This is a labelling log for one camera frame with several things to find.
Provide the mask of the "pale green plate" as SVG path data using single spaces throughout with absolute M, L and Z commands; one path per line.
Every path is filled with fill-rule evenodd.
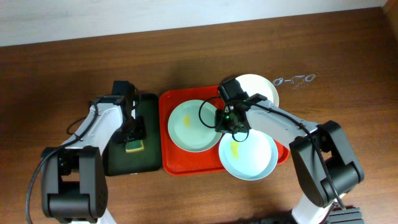
M 218 143 L 222 134 L 215 125 L 216 108 L 203 100 L 188 100 L 171 112 L 167 124 L 172 142 L 187 152 L 207 151 Z

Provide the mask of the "light blue plate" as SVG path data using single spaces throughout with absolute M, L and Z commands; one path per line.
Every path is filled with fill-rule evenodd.
M 260 180 L 276 167 L 279 152 L 274 140 L 260 132 L 225 134 L 219 143 L 218 154 L 223 167 L 242 180 Z

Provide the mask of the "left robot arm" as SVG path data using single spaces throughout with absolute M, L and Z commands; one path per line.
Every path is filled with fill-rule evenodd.
M 144 137 L 135 115 L 140 98 L 129 81 L 116 80 L 110 95 L 91 101 L 80 127 L 59 147 L 44 149 L 36 174 L 41 175 L 42 210 L 60 223 L 114 223 L 107 209 L 108 187 L 102 162 L 107 145 Z

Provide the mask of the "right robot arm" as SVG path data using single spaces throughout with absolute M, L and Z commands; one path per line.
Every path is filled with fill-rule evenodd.
M 237 78 L 221 83 L 225 108 L 216 113 L 216 131 L 235 135 L 260 131 L 286 147 L 303 196 L 289 212 L 260 223 L 363 223 L 359 208 L 347 208 L 343 196 L 364 180 L 364 171 L 342 127 L 298 118 L 259 93 L 249 95 Z

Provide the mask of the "green and yellow sponge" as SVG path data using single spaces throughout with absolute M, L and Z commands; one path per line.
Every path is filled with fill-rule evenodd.
M 134 140 L 127 142 L 125 150 L 127 153 L 133 153 L 144 150 L 143 140 Z

